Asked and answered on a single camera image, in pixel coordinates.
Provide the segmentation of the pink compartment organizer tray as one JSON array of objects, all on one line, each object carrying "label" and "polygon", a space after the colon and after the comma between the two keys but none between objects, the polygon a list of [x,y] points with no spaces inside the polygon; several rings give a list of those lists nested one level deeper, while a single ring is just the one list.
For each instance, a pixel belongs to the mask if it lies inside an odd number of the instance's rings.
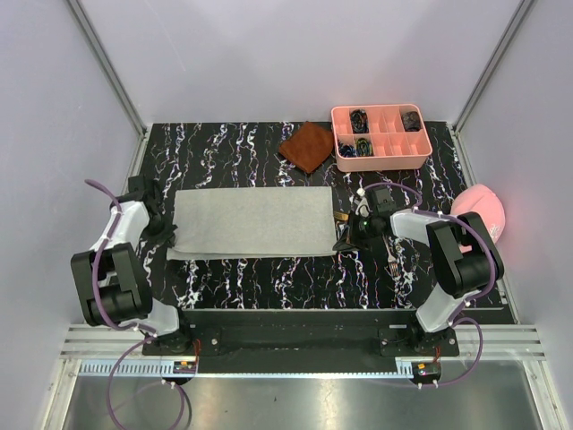
[{"label": "pink compartment organizer tray", "polygon": [[[349,114],[354,109],[364,109],[368,116],[369,133],[352,132]],[[334,133],[335,156],[340,171],[368,172],[419,169],[430,158],[433,147],[423,122],[423,128],[416,133],[404,131],[400,113],[417,110],[414,104],[390,104],[367,106],[337,106],[331,109],[332,131]],[[338,151],[338,143],[355,146],[356,138],[367,138],[372,142],[372,157],[344,158]]]}]

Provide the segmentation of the dark patterned item in tray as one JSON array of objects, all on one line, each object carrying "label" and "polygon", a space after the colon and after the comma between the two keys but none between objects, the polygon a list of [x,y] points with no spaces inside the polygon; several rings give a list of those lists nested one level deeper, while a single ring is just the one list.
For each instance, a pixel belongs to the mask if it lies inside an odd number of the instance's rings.
[{"label": "dark patterned item in tray", "polygon": [[416,133],[422,130],[423,121],[417,110],[408,110],[400,113],[400,118],[404,131],[407,133]]}]

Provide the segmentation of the gold fork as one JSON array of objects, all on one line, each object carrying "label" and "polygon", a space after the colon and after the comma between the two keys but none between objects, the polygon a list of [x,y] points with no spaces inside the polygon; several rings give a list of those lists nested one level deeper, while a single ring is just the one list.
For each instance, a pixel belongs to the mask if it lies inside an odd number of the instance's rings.
[{"label": "gold fork", "polygon": [[387,255],[388,255],[388,266],[391,276],[397,278],[399,276],[399,263],[397,257],[394,255],[392,247],[390,245],[389,239],[385,236],[383,238]]},{"label": "gold fork", "polygon": [[349,215],[347,213],[342,213],[342,212],[334,212],[333,216],[335,219],[341,221],[348,221],[349,219]]}]

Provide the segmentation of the blue patterned item in tray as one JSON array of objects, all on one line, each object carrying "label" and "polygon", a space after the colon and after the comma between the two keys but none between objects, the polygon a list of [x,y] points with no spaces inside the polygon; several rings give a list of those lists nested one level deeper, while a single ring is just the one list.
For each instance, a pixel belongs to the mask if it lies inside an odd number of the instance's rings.
[{"label": "blue patterned item in tray", "polygon": [[353,145],[338,143],[338,151],[341,157],[354,158],[356,156],[355,147]]}]

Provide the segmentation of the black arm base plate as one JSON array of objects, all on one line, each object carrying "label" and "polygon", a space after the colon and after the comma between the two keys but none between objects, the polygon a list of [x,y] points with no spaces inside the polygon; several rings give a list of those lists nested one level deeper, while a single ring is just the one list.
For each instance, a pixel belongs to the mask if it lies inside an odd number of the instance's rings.
[{"label": "black arm base plate", "polygon": [[143,347],[145,356],[184,356],[200,347],[202,357],[232,352],[343,350],[383,357],[456,357],[459,346],[453,330],[418,347],[406,338],[405,325],[236,325],[190,329],[190,339],[177,346],[154,341]]}]

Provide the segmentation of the colourful item in tray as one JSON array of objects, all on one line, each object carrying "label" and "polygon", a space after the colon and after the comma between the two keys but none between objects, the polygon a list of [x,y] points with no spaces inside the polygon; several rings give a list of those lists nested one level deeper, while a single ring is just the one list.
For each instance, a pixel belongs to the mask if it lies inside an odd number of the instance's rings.
[{"label": "colourful item in tray", "polygon": [[364,137],[356,138],[355,154],[357,157],[372,157],[374,155],[372,142]]}]

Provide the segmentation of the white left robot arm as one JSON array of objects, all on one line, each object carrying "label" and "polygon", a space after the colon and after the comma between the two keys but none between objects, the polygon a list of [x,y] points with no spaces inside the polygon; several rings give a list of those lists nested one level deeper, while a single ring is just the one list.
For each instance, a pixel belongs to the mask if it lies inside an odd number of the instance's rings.
[{"label": "white left robot arm", "polygon": [[111,199],[110,218],[96,243],[74,254],[71,270],[85,322],[116,331],[139,331],[159,348],[186,353],[193,333],[183,313],[152,295],[146,271],[136,255],[143,239],[172,245],[176,225],[161,212],[162,196],[155,180],[128,178],[127,193],[115,196],[101,183],[85,183]]}]

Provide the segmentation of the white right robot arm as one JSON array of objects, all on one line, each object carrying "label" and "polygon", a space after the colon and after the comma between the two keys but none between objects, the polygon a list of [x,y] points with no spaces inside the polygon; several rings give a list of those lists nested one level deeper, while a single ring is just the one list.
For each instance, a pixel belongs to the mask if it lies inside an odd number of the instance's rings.
[{"label": "white right robot arm", "polygon": [[388,236],[429,248],[437,283],[398,337],[399,344],[422,356],[449,337],[454,318],[472,301],[489,293],[503,276],[504,266],[479,213],[423,211],[418,192],[413,192],[414,205],[400,208],[390,194],[396,186],[375,183],[357,191],[355,208],[346,215],[345,229],[333,251],[369,250],[376,239]]}]

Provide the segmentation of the grey cloth napkin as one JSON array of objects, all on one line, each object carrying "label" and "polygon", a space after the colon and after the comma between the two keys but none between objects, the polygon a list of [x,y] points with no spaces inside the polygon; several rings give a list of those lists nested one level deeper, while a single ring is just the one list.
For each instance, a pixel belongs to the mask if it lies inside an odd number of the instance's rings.
[{"label": "grey cloth napkin", "polygon": [[176,261],[330,256],[337,242],[325,186],[182,190],[174,223]]}]

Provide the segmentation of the pink baseball cap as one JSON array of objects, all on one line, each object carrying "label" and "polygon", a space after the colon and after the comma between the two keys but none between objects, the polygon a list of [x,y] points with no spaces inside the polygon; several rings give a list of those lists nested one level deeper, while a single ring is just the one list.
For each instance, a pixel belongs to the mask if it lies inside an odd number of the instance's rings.
[{"label": "pink baseball cap", "polygon": [[467,212],[480,215],[496,244],[506,226],[505,210],[496,193],[482,184],[470,186],[454,199],[450,214],[457,216]]}]

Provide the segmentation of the aluminium frame rail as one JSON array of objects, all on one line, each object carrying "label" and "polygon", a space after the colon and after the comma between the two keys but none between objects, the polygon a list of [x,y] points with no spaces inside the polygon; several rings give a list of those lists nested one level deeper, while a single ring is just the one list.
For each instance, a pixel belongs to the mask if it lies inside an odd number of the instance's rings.
[{"label": "aluminium frame rail", "polygon": [[192,344],[201,345],[203,357],[218,357],[236,351],[358,351],[383,357],[475,357],[478,350],[489,360],[545,359],[537,330],[530,325],[490,325],[476,329],[469,322],[448,330],[422,346],[406,340],[404,325],[231,325],[191,328],[189,340],[154,340],[135,349],[134,356],[189,356]]}]

